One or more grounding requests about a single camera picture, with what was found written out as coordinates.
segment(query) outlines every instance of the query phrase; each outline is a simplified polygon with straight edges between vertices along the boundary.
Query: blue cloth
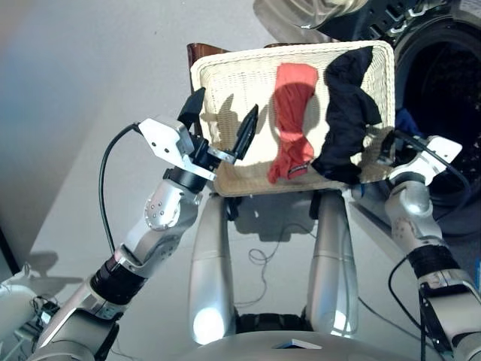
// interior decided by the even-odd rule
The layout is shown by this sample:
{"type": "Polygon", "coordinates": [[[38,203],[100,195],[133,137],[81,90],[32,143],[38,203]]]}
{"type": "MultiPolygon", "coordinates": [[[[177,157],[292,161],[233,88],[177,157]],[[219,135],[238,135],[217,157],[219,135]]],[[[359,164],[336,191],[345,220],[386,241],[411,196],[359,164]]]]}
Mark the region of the blue cloth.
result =
{"type": "Polygon", "coordinates": [[[400,109],[396,114],[395,127],[396,129],[399,129],[409,135],[418,135],[421,138],[425,137],[424,134],[418,129],[416,122],[406,108],[400,109]]]}

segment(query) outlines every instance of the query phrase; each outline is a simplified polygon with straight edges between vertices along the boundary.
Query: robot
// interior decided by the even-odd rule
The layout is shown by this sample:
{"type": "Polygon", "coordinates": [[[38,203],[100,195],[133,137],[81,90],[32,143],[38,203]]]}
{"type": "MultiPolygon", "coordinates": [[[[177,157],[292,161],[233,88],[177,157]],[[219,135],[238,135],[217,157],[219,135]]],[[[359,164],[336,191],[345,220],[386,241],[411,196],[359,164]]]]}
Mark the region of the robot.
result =
{"type": "MultiPolygon", "coordinates": [[[[117,321],[195,222],[201,191],[216,177],[216,168],[222,161],[233,164],[245,156],[256,130],[257,106],[244,118],[232,150],[218,150],[200,135],[189,132],[198,121],[203,98],[204,89],[194,92],[175,121],[147,119],[136,126],[153,152],[174,167],[165,172],[126,240],[53,316],[29,361],[105,359],[119,331],[117,321]]],[[[386,213],[392,239],[406,254],[417,276],[421,309],[434,346],[440,352],[451,353],[457,361],[475,361],[481,359],[481,298],[443,242],[426,187],[460,150],[455,142],[430,137],[425,150],[389,175],[393,188],[386,213]]],[[[355,328],[357,285],[355,281],[340,281],[355,280],[342,195],[323,194],[317,215],[318,238],[302,325],[239,334],[224,199],[216,194],[210,196],[195,243],[189,290],[192,337],[206,345],[184,360],[403,360],[352,339],[323,334],[336,327],[333,310],[342,310],[344,333],[355,328]]]]}

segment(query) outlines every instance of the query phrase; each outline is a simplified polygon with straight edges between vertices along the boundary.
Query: black joint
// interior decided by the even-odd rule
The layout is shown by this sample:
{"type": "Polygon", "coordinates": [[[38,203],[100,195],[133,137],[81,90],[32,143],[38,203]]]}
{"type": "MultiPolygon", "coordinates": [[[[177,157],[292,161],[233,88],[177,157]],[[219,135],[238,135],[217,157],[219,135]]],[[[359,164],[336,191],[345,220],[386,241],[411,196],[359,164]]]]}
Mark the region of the black joint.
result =
{"type": "Polygon", "coordinates": [[[444,246],[428,245],[416,248],[407,256],[417,278],[444,269],[460,268],[452,258],[451,251],[444,246]]]}
{"type": "Polygon", "coordinates": [[[315,191],[310,200],[309,217],[311,220],[319,219],[319,206],[321,205],[321,192],[315,191]]]}
{"type": "Polygon", "coordinates": [[[393,180],[391,180],[391,183],[394,186],[398,186],[399,184],[408,181],[415,181],[424,184],[425,178],[419,173],[415,173],[413,171],[406,171],[396,176],[393,180]]]}
{"type": "Polygon", "coordinates": [[[123,267],[112,256],[90,281],[93,290],[116,305],[127,305],[147,279],[123,267]]]}
{"type": "Polygon", "coordinates": [[[194,194],[201,192],[207,183],[207,179],[199,177],[190,171],[184,171],[179,167],[167,169],[163,178],[170,179],[171,181],[187,188],[194,194]]]}
{"type": "Polygon", "coordinates": [[[238,205],[242,202],[241,197],[226,198],[225,205],[227,208],[227,219],[234,221],[239,217],[238,205]]]}
{"type": "Polygon", "coordinates": [[[421,304],[421,312],[426,323],[426,328],[429,331],[429,338],[433,341],[436,351],[439,353],[452,351],[449,340],[429,301],[421,304]]]}

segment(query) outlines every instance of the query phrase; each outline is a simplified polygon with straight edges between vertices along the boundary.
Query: white wall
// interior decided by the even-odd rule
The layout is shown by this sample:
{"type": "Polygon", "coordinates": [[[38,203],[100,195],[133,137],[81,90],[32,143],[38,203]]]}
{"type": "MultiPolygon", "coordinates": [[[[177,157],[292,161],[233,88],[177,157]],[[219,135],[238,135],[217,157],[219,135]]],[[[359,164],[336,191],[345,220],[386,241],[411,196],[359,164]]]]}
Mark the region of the white wall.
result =
{"type": "Polygon", "coordinates": [[[0,2],[0,226],[19,262],[137,43],[138,4],[115,4],[0,2]]]}

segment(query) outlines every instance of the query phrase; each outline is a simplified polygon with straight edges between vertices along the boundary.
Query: white basket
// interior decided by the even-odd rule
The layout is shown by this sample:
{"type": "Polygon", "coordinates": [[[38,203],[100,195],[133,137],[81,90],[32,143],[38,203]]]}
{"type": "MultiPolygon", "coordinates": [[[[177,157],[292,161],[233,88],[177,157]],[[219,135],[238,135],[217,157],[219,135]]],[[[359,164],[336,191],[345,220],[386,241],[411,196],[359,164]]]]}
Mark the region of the white basket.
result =
{"type": "Polygon", "coordinates": [[[279,143],[272,95],[277,66],[281,63],[305,63],[317,68],[316,91],[304,114],[304,134],[314,148],[315,159],[329,130],[325,121],[329,92],[324,70],[339,55],[360,47],[373,47],[373,60],[365,73],[362,89],[377,103],[382,123],[368,127],[365,151],[351,160],[362,168],[362,183],[386,177],[390,168],[377,164],[376,159],[380,144],[395,121],[392,48],[384,41],[292,45],[206,56],[192,66],[194,89],[206,88],[201,128],[204,137],[214,147],[232,149],[242,119],[255,104],[259,105],[253,143],[243,161],[237,161],[235,165],[221,164],[214,182],[217,192],[223,196],[246,196],[344,186],[322,177],[311,167],[306,174],[291,180],[279,178],[275,184],[268,182],[267,173],[277,155],[279,143]]]}

